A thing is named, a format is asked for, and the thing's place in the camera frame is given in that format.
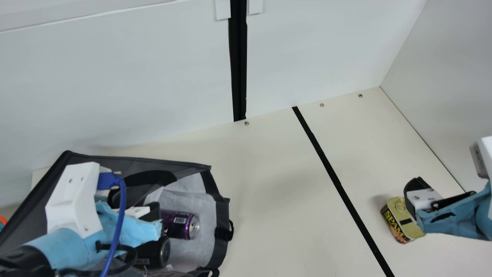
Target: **black can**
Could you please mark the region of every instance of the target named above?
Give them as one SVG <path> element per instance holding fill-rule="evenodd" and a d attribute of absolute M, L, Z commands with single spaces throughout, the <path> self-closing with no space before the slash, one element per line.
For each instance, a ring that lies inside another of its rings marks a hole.
<path fill-rule="evenodd" d="M 138 264 L 149 269 L 165 268 L 171 253 L 171 243 L 166 236 L 158 241 L 147 242 L 136 248 Z"/>

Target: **black cable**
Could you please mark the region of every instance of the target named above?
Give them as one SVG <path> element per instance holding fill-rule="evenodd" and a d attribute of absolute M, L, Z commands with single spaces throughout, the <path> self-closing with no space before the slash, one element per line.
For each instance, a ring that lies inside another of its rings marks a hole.
<path fill-rule="evenodd" d="M 109 250 L 110 244 L 101 244 L 98 245 L 98 250 Z M 111 269 L 108 272 L 108 276 L 110 275 L 116 275 L 119 273 L 122 273 L 126 270 L 128 270 L 130 267 L 132 267 L 138 259 L 138 253 L 137 250 L 131 246 L 128 245 L 123 245 L 119 244 L 116 250 L 122 250 L 126 251 L 128 255 L 132 256 L 133 258 L 126 263 L 124 266 L 116 268 L 116 269 Z M 81 270 L 76 270 L 76 269 L 63 269 L 59 271 L 60 276 L 65 276 L 65 275 L 75 275 L 75 276 L 80 276 L 80 277 L 99 277 L 101 275 L 101 270 L 98 271 L 81 271 Z"/>

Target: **purple can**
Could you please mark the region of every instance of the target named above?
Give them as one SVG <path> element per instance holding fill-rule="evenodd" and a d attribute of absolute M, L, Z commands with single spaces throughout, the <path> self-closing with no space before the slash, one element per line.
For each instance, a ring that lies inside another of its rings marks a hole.
<path fill-rule="evenodd" d="M 200 230 L 200 219 L 196 214 L 172 210 L 161 210 L 162 228 L 169 238 L 192 240 Z"/>

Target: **white wall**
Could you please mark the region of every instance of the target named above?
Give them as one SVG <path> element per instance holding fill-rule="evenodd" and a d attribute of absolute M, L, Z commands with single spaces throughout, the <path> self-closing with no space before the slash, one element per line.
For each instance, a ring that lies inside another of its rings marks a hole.
<path fill-rule="evenodd" d="M 492 1 L 429 0 L 382 88 L 466 190 L 468 147 L 492 135 Z"/>
<path fill-rule="evenodd" d="M 0 0 L 0 31 L 178 0 Z"/>
<path fill-rule="evenodd" d="M 0 32 L 0 207 L 64 150 L 101 153 L 232 121 L 214 0 Z"/>
<path fill-rule="evenodd" d="M 426 1 L 265 0 L 247 18 L 247 116 L 379 86 Z"/>

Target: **metal can top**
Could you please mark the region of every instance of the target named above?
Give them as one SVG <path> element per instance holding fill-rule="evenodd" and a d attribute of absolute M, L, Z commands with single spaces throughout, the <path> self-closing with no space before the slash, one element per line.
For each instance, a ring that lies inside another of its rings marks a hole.
<path fill-rule="evenodd" d="M 196 237 L 198 230 L 200 230 L 200 219 L 198 218 L 198 215 L 194 215 L 189 224 L 190 239 L 194 239 Z"/>
<path fill-rule="evenodd" d="M 407 237 L 410 239 L 417 239 L 425 235 L 422 230 L 420 230 L 420 228 L 412 221 L 411 215 L 406 209 L 405 198 L 391 198 L 388 200 L 388 208 Z"/>

